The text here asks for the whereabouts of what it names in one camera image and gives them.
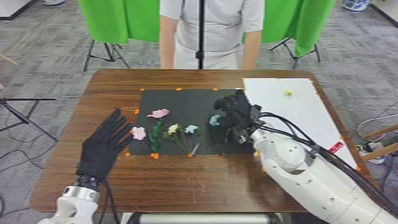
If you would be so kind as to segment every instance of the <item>robot wrist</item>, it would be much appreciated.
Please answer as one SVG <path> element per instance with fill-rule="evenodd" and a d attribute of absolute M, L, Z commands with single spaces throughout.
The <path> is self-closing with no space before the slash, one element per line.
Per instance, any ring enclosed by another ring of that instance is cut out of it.
<path fill-rule="evenodd" d="M 100 184 L 102 184 L 102 180 L 97 177 L 90 175 L 79 176 L 75 186 L 90 188 L 91 190 L 100 192 Z"/>

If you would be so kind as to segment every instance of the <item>white paper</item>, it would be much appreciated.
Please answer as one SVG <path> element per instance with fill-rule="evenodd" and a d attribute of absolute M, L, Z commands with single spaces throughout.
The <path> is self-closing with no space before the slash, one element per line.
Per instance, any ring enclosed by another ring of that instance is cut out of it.
<path fill-rule="evenodd" d="M 305 78 L 250 78 L 244 79 L 244 82 L 251 104 L 258 104 L 264 112 L 278 114 L 298 124 L 326 149 L 331 149 L 338 142 L 344 143 L 346 146 L 337 155 L 356 168 L 356 160 L 317 94 L 314 81 Z M 276 118 L 266 118 L 264 120 L 273 124 L 274 128 L 290 132 L 285 123 Z"/>

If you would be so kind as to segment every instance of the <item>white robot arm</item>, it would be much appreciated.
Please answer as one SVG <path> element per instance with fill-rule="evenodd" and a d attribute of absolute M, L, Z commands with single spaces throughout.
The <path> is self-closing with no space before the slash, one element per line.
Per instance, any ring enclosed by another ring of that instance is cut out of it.
<path fill-rule="evenodd" d="M 58 200 L 58 213 L 40 224 L 93 224 L 100 193 L 79 186 L 70 186 Z"/>
<path fill-rule="evenodd" d="M 333 224 L 398 223 L 353 178 L 303 144 L 262 129 L 251 137 L 266 171 L 310 213 Z"/>

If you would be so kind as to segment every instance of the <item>green backdrop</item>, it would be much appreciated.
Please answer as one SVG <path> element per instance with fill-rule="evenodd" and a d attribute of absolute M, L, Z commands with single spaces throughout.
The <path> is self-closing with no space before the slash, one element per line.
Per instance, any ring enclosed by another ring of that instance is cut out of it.
<path fill-rule="evenodd" d="M 159 42 L 161 0 L 79 0 L 93 39 L 127 44 Z M 314 50 L 335 0 L 267 0 L 264 42 L 294 37 L 296 56 Z"/>

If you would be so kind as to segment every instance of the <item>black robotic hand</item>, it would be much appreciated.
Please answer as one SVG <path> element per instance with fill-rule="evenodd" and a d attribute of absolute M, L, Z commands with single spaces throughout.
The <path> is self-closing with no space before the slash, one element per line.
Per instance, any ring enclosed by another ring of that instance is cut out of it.
<path fill-rule="evenodd" d="M 125 138 L 134 125 L 125 123 L 118 109 L 84 142 L 77 175 L 97 177 L 102 181 L 107 180 L 120 152 L 134 141 L 134 136 Z"/>

